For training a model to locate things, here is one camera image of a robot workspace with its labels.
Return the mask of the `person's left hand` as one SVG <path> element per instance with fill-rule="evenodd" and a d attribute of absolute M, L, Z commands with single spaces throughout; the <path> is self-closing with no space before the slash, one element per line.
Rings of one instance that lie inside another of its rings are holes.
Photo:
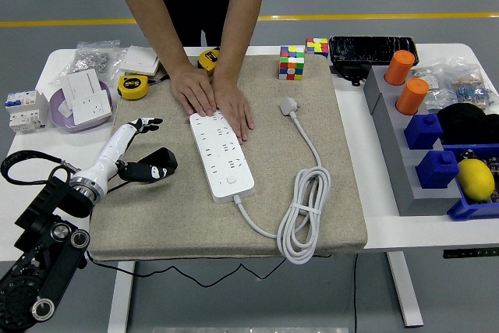
<path fill-rule="evenodd" d="M 224 115 L 240 143 L 249 139 L 254 129 L 250 104 L 238 88 L 237 79 L 214 75 L 211 81 L 214 106 Z"/>

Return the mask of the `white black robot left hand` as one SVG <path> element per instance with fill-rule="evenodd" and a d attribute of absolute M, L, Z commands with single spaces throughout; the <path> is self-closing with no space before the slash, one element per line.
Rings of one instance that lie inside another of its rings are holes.
<path fill-rule="evenodd" d="M 69 185 L 97 203 L 107 194 L 108 181 L 115 175 L 126 182 L 153 183 L 175 173 L 178 162 L 166 147 L 156 150 L 138 162 L 122 160 L 136 135 L 155 131 L 161 123 L 161 119 L 139 118 L 119 127 L 104 145 L 93 165 L 77 172 L 70 179 Z"/>

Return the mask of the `person's right hand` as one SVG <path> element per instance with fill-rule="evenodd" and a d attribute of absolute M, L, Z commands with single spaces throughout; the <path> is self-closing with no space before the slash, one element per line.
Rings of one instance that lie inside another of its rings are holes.
<path fill-rule="evenodd" d="M 171 92 L 188 116 L 211 116 L 216 111 L 214 92 L 207 73 L 192 65 L 177 67 L 169 73 Z"/>

